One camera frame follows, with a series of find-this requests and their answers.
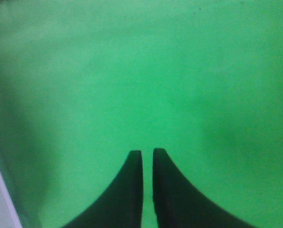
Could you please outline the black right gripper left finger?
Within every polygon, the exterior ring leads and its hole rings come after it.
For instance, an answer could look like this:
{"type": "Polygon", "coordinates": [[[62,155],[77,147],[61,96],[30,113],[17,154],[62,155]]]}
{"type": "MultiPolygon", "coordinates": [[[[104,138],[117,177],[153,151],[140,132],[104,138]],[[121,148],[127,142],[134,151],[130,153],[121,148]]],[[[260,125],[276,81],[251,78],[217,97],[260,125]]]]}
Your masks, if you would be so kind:
{"type": "Polygon", "coordinates": [[[106,190],[65,228],[140,228],[143,207],[142,152],[130,151],[106,190]]]}

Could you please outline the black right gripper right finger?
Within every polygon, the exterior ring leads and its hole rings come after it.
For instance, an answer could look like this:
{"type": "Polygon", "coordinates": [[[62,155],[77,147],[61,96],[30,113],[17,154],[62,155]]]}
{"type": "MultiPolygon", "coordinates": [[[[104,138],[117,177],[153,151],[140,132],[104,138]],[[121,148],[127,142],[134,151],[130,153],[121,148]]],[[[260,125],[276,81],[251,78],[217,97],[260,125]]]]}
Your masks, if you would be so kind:
{"type": "Polygon", "coordinates": [[[160,228],[249,228],[202,194],[183,175],[167,151],[153,151],[153,203],[160,228]]]}

